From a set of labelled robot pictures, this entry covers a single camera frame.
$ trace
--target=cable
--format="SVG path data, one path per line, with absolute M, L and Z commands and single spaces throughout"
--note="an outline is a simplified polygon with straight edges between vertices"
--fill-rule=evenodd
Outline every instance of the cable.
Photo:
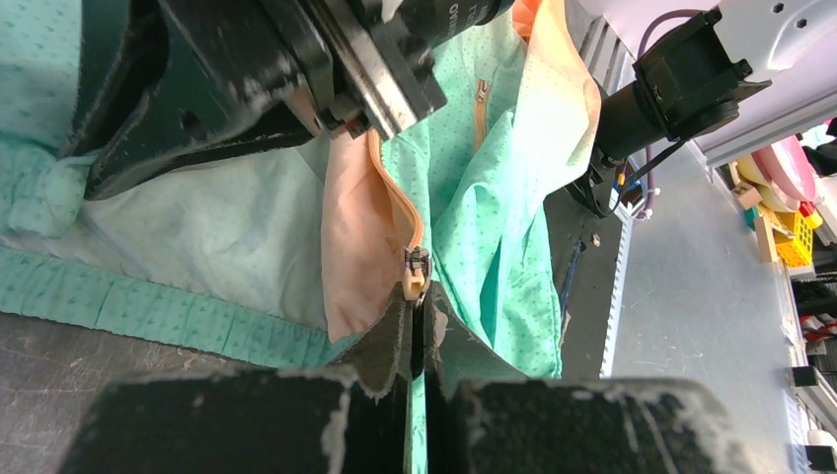
M 669 20 L 674 20 L 674 19 L 677 19 L 677 18 L 692 18 L 692 17 L 698 15 L 699 13 L 703 13 L 703 12 L 701 10 L 683 9 L 683 10 L 673 10 L 671 12 L 664 13 L 664 14 L 660 15 L 659 17 L 657 17 L 653 22 L 650 23 L 650 25 L 648 25 L 648 28 L 646 28 L 646 32 L 643 34 L 643 38 L 640 39 L 640 48 L 637 51 L 637 58 L 643 57 L 643 54 L 646 53 L 646 50 L 647 50 L 647 47 L 648 47 L 648 42 L 651 39 L 651 34 L 653 33 L 654 30 L 656 30 L 657 27 L 659 27 L 660 25 L 662 25 L 663 23 L 665 23 Z M 648 162 L 650 157 L 651 157 L 651 147 L 649 145 L 649 146 L 646 147 L 646 163 Z M 648 220 L 650 218 L 651 212 L 653 211 L 654 197 L 656 196 L 656 192 L 655 192 L 655 188 L 654 188 L 653 172 L 648 173 L 647 188 L 648 188 L 648 191 L 647 191 L 647 196 L 646 196 L 646 202 L 643 205 L 643 210 L 640 211 L 639 214 L 637 214 L 637 219 L 638 220 Z
M 607 212 L 601 210 L 599 207 L 599 202 L 596 200 L 596 197 L 593 195 L 593 189 L 591 187 L 585 188 L 585 194 L 588 203 L 595 209 L 596 213 L 601 215 L 602 217 L 607 217 L 608 215 L 614 213 L 616 208 L 619 207 L 619 204 L 622 202 L 622 198 L 625 197 L 625 194 L 631 189 L 631 186 L 639 181 L 643 176 L 645 176 L 648 172 L 659 166 L 660 163 L 665 161 L 669 156 L 673 155 L 674 152 L 679 150 L 686 144 L 685 140 L 680 140 L 673 145 L 669 146 L 668 148 L 662 150 L 658 155 L 654 157 L 651 161 L 645 163 L 639 170 L 631 174 L 631 177 L 625 182 L 625 186 L 623 186 L 619 190 L 619 195 L 616 198 L 616 203 L 613 204 L 613 207 L 609 208 Z

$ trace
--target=red object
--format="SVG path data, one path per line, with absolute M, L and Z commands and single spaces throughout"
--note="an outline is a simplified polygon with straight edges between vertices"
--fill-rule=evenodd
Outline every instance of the red object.
M 802 217 L 809 217 L 816 212 L 816 208 L 810 202 L 803 202 L 799 205 L 799 213 Z
M 753 161 L 761 174 L 786 195 L 796 200 L 816 199 L 813 172 L 795 136 L 753 152 Z

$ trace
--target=black cable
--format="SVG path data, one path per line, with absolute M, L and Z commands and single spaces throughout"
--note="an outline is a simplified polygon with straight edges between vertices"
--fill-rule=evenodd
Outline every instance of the black cable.
M 631 174 L 631 177 L 625 182 L 625 184 L 620 188 L 619 195 L 616 198 L 616 203 L 604 212 L 599 207 L 599 202 L 596 200 L 596 197 L 593 195 L 592 187 L 585 187 L 585 193 L 587 194 L 587 201 L 589 204 L 595 209 L 596 213 L 598 213 L 602 217 L 607 217 L 608 215 L 612 214 L 616 211 L 616 208 L 619 207 L 619 204 L 622 202 L 622 198 L 625 197 L 625 194 L 630 190 L 631 185 L 637 181 L 639 181 L 643 176 L 646 175 L 647 172 L 651 171 L 652 169 L 656 168 L 660 163 L 665 161 L 666 158 L 673 155 L 674 152 L 679 150 L 686 144 L 685 140 L 680 140 L 673 145 L 669 146 L 668 148 L 662 150 L 659 154 L 657 154 L 654 159 L 645 163 L 639 170 Z

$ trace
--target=black cylinder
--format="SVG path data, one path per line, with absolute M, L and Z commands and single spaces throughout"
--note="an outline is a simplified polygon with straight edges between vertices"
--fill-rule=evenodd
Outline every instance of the black cylinder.
M 638 87 L 633 82 L 602 101 L 596 145 L 614 161 L 622 161 L 665 136 L 653 113 L 640 102 Z
M 514 0 L 404 0 L 398 12 L 410 33 L 436 47 L 505 12 Z

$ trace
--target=zipper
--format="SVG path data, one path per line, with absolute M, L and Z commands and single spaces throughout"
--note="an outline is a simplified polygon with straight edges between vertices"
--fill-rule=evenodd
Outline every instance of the zipper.
M 369 131 L 367 145 L 372 165 L 384 180 L 390 199 L 395 202 L 410 221 L 410 224 L 413 225 L 413 236 L 410 243 L 404 248 L 404 276 L 401 284 L 405 299 L 419 306 L 423 303 L 427 289 L 430 287 L 430 276 L 433 272 L 430 252 L 421 246 L 421 240 L 424 238 L 424 221 L 421 220 L 421 214 L 419 214 L 419 210 L 416 209 L 410 198 L 404 194 L 404 191 L 398 187 L 395 180 L 384 169 L 381 159 L 381 136 L 375 129 Z
M 476 121 L 477 126 L 477 134 L 474 137 L 475 153 L 480 149 L 480 146 L 483 145 L 483 142 L 486 140 L 486 136 L 489 134 L 488 112 L 489 92 L 491 91 L 492 85 L 489 81 L 485 79 L 477 81 L 477 108 L 476 113 L 474 114 L 474 120 Z

